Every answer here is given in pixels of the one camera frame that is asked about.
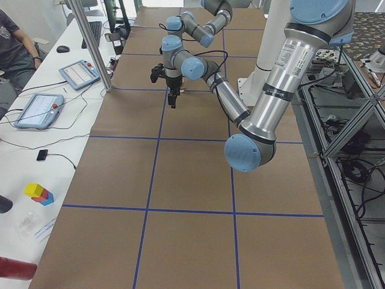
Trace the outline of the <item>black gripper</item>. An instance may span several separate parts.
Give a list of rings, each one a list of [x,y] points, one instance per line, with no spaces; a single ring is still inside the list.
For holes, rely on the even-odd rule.
[[[182,75],[177,77],[165,76],[167,87],[170,93],[167,96],[168,105],[172,108],[176,108],[176,97],[180,95],[180,88],[182,86]]]

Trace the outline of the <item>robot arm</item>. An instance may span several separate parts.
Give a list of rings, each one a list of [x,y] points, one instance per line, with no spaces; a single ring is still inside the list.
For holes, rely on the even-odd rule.
[[[316,52],[351,40],[355,6],[354,1],[273,1],[262,49],[269,50],[274,60],[268,65],[264,81],[253,87],[257,93],[253,108],[248,108],[216,62],[193,55],[183,47],[184,34],[204,47],[210,46],[216,33],[232,20],[231,3],[202,1],[202,7],[213,16],[205,25],[199,25],[190,12],[168,18],[168,34],[161,50],[164,78],[170,89],[169,105],[176,105],[184,78],[204,80],[239,129],[224,145],[228,164],[240,172],[263,166],[275,155],[275,130]]]
[[[195,20],[190,11],[184,11],[178,16],[166,20],[165,30],[169,35],[176,35],[182,40],[182,34],[187,33],[195,41],[208,48],[214,41],[214,36],[227,26],[233,16],[232,6],[228,1],[200,1],[201,6],[214,16],[204,25]]]

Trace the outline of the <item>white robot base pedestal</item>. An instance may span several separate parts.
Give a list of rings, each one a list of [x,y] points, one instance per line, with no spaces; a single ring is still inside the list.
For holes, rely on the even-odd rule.
[[[239,95],[249,107],[255,106],[262,87],[286,40],[284,28],[290,17],[289,4],[289,0],[270,2],[254,71],[248,78],[238,80]]]

